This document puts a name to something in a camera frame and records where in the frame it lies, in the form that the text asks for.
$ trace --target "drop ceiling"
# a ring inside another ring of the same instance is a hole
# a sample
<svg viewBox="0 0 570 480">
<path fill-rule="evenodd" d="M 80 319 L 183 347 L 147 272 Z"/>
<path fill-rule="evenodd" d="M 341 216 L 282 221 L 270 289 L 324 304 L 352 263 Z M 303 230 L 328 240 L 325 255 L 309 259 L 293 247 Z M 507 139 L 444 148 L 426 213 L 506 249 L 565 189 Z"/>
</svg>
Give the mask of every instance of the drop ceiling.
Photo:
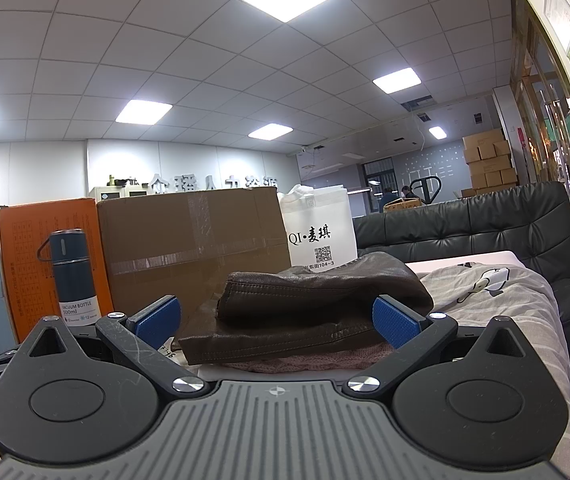
<svg viewBox="0 0 570 480">
<path fill-rule="evenodd" d="M 510 0 L 327 0 L 288 23 L 241 0 L 0 0 L 0 142 L 142 139 L 290 153 L 507 84 Z M 411 66 L 421 85 L 371 81 Z M 116 123 L 130 99 L 174 105 Z M 251 139 L 267 123 L 294 130 Z"/>
</svg>

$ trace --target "ceiling vent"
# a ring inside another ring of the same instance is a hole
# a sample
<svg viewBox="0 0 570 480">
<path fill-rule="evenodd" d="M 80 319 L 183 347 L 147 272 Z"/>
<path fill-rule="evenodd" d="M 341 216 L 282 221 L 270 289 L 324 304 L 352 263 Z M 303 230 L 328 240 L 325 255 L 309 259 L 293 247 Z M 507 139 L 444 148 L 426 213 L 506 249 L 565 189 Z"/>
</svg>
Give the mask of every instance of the ceiling vent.
<svg viewBox="0 0 570 480">
<path fill-rule="evenodd" d="M 425 108 L 434 104 L 436 104 L 434 98 L 431 95 L 425 95 L 424 97 L 419 97 L 418 99 L 414 99 L 406 103 L 401 103 L 401 106 L 408 112 L 413 112 L 414 110 L 420 110 L 421 108 Z"/>
</svg>

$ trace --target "white sticker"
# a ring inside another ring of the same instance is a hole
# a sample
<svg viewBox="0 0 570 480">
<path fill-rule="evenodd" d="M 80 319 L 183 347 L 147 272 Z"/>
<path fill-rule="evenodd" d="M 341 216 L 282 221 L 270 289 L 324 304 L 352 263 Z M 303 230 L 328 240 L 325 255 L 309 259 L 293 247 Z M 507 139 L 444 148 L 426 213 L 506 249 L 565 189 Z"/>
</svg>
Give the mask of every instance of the white sticker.
<svg viewBox="0 0 570 480">
<path fill-rule="evenodd" d="M 67 326 L 85 326 L 95 323 L 101 317 L 98 298 L 59 302 L 60 313 Z"/>
</svg>

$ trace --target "person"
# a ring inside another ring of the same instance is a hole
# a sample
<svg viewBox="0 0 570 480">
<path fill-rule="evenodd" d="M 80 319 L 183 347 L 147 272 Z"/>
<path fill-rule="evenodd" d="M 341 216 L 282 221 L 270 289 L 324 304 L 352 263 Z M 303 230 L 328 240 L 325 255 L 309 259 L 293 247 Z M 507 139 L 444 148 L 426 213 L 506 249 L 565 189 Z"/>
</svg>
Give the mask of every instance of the person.
<svg viewBox="0 0 570 480">
<path fill-rule="evenodd" d="M 394 200 L 398 200 L 398 194 L 392 191 L 392 188 L 385 187 L 383 190 L 383 196 L 380 197 L 379 201 L 379 213 L 383 212 L 383 207 L 385 207 L 386 204 L 389 204 Z"/>
</svg>

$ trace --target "folded clothing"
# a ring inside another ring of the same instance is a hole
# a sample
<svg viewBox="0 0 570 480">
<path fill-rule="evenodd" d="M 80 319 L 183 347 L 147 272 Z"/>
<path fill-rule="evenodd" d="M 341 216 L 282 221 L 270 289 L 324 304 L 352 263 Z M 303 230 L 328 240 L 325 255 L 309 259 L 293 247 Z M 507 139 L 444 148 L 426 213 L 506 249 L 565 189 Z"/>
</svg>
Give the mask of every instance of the folded clothing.
<svg viewBox="0 0 570 480">
<path fill-rule="evenodd" d="M 371 320 L 380 294 L 426 315 L 431 296 L 404 263 L 369 253 L 314 273 L 232 272 L 217 302 L 203 303 L 174 340 L 190 365 L 323 354 L 382 343 Z"/>
</svg>

